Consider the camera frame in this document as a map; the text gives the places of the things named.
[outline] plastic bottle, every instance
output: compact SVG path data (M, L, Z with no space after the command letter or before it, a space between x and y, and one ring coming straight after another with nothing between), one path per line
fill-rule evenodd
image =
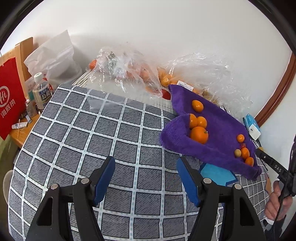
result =
M30 118L37 115L36 108L35 108L34 104L30 101L30 99L26 99L26 111L27 111L28 116Z
M43 74L37 73L34 75L35 86L33 88L33 95L40 112L44 110L52 97L48 81L43 79Z

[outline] red shopping bag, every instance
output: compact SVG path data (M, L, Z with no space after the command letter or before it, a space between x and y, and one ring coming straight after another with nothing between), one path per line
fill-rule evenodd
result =
M0 136L3 140L25 110L25 96L17 64L15 58L11 58L0 65Z

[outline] checkered tablecloth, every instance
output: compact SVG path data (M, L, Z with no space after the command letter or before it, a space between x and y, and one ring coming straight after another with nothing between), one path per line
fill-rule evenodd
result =
M90 103L97 109L90 109ZM25 240L51 184L75 184L110 155L116 161L115 172L104 200L94 208L104 238L187 240L198 208L189 202L176 170L176 159L181 155L159 142L161 130L174 117L165 110L111 93L61 85L14 168L8 211L13 238ZM186 158L199 169L198 160ZM236 175L260 220L268 200L265 175L263 169L256 182ZM69 213L73 238L80 240L73 204L69 204ZM220 204L212 240L219 238L222 217Z

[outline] bottle label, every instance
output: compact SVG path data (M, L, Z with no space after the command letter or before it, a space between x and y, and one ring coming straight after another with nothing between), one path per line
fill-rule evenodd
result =
M46 107L47 103L50 101L50 98L51 98L51 92L50 92L49 86L46 86L41 90L35 90L33 91L33 94L34 94L38 109L44 110L44 108Z

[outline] purple towel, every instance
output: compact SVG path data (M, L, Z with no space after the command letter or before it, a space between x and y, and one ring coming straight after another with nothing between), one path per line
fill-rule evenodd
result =
M255 146L250 140L246 128L231 115L199 95L178 85L169 86L172 95L172 105L178 117L169 122L160 134L161 144L172 151L188 156L195 156L202 162L210 163L227 170L239 173L247 179L255 180L262 172L257 165ZM204 105L201 113L192 108L192 101L199 100ZM206 130L209 139L205 145L189 138L189 113L196 117L207 119ZM239 149L237 136L243 134L246 147L254 159L254 166L244 163L244 160L234 156L234 150Z

